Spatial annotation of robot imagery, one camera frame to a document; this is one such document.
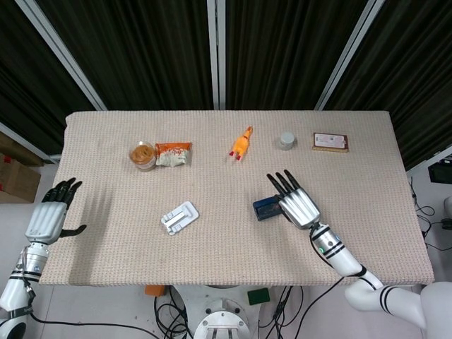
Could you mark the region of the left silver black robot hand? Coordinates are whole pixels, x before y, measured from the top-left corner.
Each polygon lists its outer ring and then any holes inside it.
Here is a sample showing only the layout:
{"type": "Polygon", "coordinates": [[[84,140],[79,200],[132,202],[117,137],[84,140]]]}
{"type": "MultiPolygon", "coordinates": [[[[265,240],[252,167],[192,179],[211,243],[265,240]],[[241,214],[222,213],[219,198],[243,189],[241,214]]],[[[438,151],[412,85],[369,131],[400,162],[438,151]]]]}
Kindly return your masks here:
{"type": "Polygon", "coordinates": [[[82,183],[73,177],[59,182],[44,195],[35,207],[25,231],[25,237],[30,243],[51,245],[60,238],[75,237],[87,228],[87,225],[80,225],[74,230],[63,228],[66,214],[82,183]]]}

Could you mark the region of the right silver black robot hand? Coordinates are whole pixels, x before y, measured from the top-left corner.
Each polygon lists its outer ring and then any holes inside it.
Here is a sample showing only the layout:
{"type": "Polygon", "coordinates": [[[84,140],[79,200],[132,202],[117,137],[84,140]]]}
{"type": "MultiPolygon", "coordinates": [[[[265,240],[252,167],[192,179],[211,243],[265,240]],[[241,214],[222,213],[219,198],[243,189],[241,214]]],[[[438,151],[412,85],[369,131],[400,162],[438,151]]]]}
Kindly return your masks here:
{"type": "Polygon", "coordinates": [[[287,219],[300,230],[308,230],[321,219],[321,211],[299,182],[285,169],[284,174],[267,174],[278,192],[278,204],[287,219]]]}

